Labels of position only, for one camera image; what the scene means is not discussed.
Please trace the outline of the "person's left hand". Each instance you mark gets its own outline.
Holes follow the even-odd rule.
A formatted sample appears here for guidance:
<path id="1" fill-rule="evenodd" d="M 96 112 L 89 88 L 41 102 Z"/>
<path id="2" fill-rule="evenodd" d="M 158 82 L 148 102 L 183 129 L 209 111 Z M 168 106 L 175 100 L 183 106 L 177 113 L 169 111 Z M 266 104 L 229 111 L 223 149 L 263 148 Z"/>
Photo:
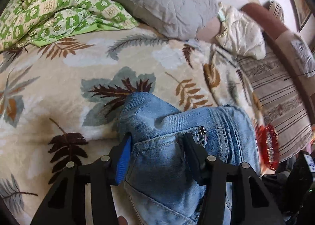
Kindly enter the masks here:
<path id="1" fill-rule="evenodd" d="M 118 217 L 119 225 L 128 225 L 127 219 L 123 216 Z"/>

